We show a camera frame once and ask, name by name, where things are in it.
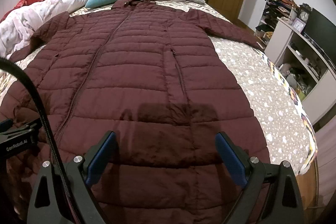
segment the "black cable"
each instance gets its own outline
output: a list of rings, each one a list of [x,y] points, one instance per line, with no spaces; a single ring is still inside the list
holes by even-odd
[[[51,127],[48,121],[48,116],[47,113],[45,111],[44,105],[42,103],[41,97],[36,89],[36,87],[34,86],[33,82],[31,81],[31,79],[28,77],[28,75],[16,64],[14,64],[13,62],[0,57],[0,69],[10,73],[11,75],[15,76],[22,84],[23,86],[28,90],[29,94],[31,95],[31,98],[33,99],[36,108],[37,108],[37,112],[40,115],[41,118],[41,122],[44,128],[44,131],[46,133],[47,136],[47,141],[48,144],[50,146],[51,149],[51,154],[53,157],[53,160],[59,170],[61,179],[62,179],[62,184],[63,184],[63,188],[65,191],[65,194],[67,196],[67,199],[70,203],[70,206],[72,208],[72,211],[75,215],[75,218],[77,219],[79,224],[85,224],[83,217],[78,209],[77,203],[75,201],[74,195],[71,191],[70,188],[70,182],[69,179],[67,177],[67,174],[65,172],[64,169],[64,165],[62,163],[60,154],[58,152],[58,148],[53,136],[53,132],[51,131]]]

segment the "blue gripper pad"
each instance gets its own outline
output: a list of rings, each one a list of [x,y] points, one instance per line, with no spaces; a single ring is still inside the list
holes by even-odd
[[[109,163],[109,160],[112,156],[113,151],[116,148],[116,145],[116,134],[112,131],[108,131],[97,145],[89,149],[86,155],[88,155],[88,157],[91,159],[87,159],[85,157],[85,162],[87,166],[84,165],[84,171],[87,174],[85,184],[89,188],[92,185],[98,183],[98,181],[100,180],[100,177],[104,172],[106,165]]]
[[[234,183],[236,185],[240,185],[242,188],[245,188],[245,186],[247,185],[245,166],[239,160],[238,156],[231,148],[229,143],[221,135],[221,133],[218,133],[216,135],[215,145]]]

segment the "bedsheet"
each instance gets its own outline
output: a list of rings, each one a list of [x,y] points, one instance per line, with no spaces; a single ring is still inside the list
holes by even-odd
[[[207,4],[191,1],[157,1],[157,4],[184,11],[190,8],[199,9],[228,21]],[[95,9],[81,8],[71,16],[107,10],[111,7],[112,5]],[[271,163],[279,164],[283,160],[288,160],[295,175],[307,172],[316,156],[317,146],[312,125],[295,91],[261,51],[243,43],[217,37],[210,39],[220,60],[236,77],[254,115],[259,120]],[[26,68],[40,49],[18,62],[18,65],[23,69]],[[0,103],[15,80],[7,73],[0,78]]]

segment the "jacket sleeve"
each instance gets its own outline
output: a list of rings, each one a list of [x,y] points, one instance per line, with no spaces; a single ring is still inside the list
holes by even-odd
[[[202,28],[208,35],[243,42],[261,50],[255,36],[228,21],[210,15],[204,11],[189,9],[186,13],[179,11],[177,16],[186,22]]]
[[[74,26],[78,20],[83,20],[83,16],[77,17],[79,18],[75,19],[74,17],[70,17],[68,12],[63,12],[52,17],[40,28],[38,28],[36,32],[31,36],[28,46],[22,48],[19,51],[13,52],[10,57],[10,61],[17,62],[25,59],[38,47],[48,43],[51,38],[56,34],[56,32],[69,29]]]

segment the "black mantel clock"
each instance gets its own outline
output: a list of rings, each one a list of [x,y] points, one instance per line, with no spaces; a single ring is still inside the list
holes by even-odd
[[[297,17],[304,23],[307,23],[311,11],[312,11],[311,7],[308,4],[303,3],[302,5],[300,5]]]

